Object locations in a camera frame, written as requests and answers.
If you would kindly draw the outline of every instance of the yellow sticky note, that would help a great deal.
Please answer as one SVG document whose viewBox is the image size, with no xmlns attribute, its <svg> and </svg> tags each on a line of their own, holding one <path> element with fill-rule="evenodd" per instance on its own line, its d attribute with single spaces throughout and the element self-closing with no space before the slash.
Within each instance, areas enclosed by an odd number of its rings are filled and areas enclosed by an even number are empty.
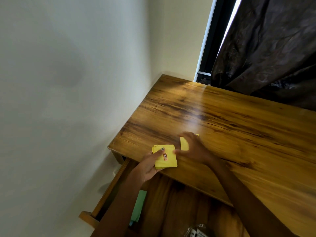
<svg viewBox="0 0 316 237">
<path fill-rule="evenodd" d="M 151 149 L 153 153 L 155 153 L 161 148 L 165 148 L 165 152 L 156 160 L 155 168 L 162 169 L 167 167 L 177 167 L 177 157 L 173 153 L 175 150 L 174 145 L 154 145 Z"/>
<path fill-rule="evenodd" d="M 181 150 L 189 150 L 189 144 L 186 139 L 183 137 L 180 137 L 180 143 L 181 143 Z"/>
</svg>

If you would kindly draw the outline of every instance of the person's left hand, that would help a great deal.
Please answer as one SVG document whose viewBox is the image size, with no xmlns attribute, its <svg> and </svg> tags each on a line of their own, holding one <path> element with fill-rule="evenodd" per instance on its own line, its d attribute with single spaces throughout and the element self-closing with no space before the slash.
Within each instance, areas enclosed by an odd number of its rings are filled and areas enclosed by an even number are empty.
<svg viewBox="0 0 316 237">
<path fill-rule="evenodd" d="M 161 171 L 162 169 L 156 169 L 155 161 L 164 153 L 165 149 L 162 148 L 159 151 L 144 155 L 143 160 L 134 168 L 137 171 L 138 175 L 140 175 L 141 181 L 144 183 L 147 180 L 150 180 L 156 173 Z"/>
</svg>

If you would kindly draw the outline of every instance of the sticky note pad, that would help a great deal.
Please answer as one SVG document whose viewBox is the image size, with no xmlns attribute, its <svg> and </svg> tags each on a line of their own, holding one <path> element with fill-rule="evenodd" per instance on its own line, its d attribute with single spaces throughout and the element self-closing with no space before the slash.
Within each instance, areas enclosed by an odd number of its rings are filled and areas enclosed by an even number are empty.
<svg viewBox="0 0 316 237">
<path fill-rule="evenodd" d="M 162 169 L 168 167 L 177 167 L 177 157 L 173 153 L 175 150 L 174 145 L 154 145 L 154 147 L 151 149 L 153 153 L 155 153 L 161 148 L 165 148 L 165 152 L 156 160 L 155 168 Z"/>
<path fill-rule="evenodd" d="M 133 213 L 132 213 L 132 217 L 131 217 L 131 221 L 138 221 L 139 217 L 140 217 L 140 213 L 142 211 L 143 208 L 143 204 L 144 204 L 144 200 L 146 197 L 147 191 L 142 191 L 140 190 L 137 196 L 137 200 L 133 209 Z"/>
<path fill-rule="evenodd" d="M 181 143 L 181 150 L 189 150 L 189 144 L 186 139 L 183 137 L 180 137 L 180 143 Z"/>
</svg>

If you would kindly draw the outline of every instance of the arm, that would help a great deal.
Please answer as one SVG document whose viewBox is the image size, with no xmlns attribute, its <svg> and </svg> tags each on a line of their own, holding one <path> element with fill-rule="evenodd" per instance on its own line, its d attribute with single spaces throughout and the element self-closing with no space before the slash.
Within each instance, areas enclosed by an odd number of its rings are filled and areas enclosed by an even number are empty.
<svg viewBox="0 0 316 237">
<path fill-rule="evenodd" d="M 180 136 L 189 143 L 188 151 L 176 150 L 182 155 L 207 165 L 216 175 L 235 207 L 251 237 L 295 236 L 255 195 L 231 172 L 225 163 L 212 154 L 191 132 Z"/>
<path fill-rule="evenodd" d="M 131 171 L 91 237 L 123 237 L 125 235 L 139 190 L 145 181 L 161 170 L 156 170 L 154 165 L 163 152 L 164 149 L 161 149 L 154 154 L 145 155 L 143 161 Z"/>
</svg>

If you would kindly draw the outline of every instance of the dark curtain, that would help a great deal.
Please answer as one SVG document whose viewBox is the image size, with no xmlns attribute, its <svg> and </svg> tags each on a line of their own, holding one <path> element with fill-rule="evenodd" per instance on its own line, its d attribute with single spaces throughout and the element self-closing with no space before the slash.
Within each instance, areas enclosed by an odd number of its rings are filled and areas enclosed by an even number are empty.
<svg viewBox="0 0 316 237">
<path fill-rule="evenodd" d="M 242 0 L 211 85 L 316 111 L 316 0 Z"/>
</svg>

